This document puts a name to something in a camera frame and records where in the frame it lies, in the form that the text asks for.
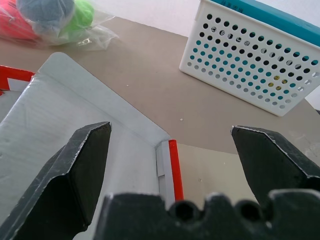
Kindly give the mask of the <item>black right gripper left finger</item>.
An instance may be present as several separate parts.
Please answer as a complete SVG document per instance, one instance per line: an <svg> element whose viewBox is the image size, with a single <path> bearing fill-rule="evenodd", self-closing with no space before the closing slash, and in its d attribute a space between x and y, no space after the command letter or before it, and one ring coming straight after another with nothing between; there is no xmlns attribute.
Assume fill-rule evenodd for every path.
<svg viewBox="0 0 320 240"><path fill-rule="evenodd" d="M79 128L39 171L0 227L2 240L72 240L92 223L111 123Z"/></svg>

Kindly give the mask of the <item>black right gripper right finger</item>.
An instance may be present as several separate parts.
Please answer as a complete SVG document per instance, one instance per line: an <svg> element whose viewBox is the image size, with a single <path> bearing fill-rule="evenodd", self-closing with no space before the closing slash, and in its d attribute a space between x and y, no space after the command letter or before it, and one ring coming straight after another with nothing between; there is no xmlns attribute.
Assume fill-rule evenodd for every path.
<svg viewBox="0 0 320 240"><path fill-rule="evenodd" d="M320 189L320 168L278 132L236 125L231 130L248 185L259 204L270 191Z"/></svg>

